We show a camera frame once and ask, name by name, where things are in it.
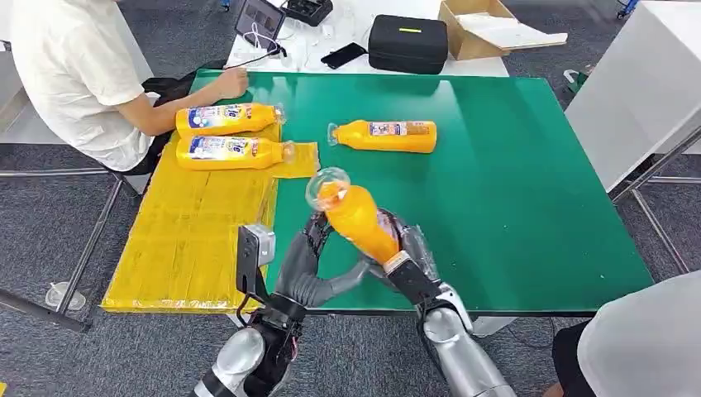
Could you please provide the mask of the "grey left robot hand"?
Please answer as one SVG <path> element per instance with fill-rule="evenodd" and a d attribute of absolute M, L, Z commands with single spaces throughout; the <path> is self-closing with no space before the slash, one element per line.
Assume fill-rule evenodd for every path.
<path fill-rule="evenodd" d="M 276 294 L 305 308 L 317 308 L 360 284 L 371 268 L 371 262 L 365 257 L 343 275 L 330 279 L 317 275 L 323 248 L 334 231 L 325 213 L 312 212 L 285 253 L 275 284 Z"/>

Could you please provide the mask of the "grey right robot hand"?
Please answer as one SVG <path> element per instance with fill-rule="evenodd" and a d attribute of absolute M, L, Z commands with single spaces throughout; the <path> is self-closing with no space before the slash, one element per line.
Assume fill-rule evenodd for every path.
<path fill-rule="evenodd" d="M 409 225 L 398 215 L 384 208 L 378 210 L 378 220 L 392 237 L 399 239 L 399 247 L 408 253 L 428 280 L 437 282 L 440 276 L 436 262 L 420 226 Z"/>

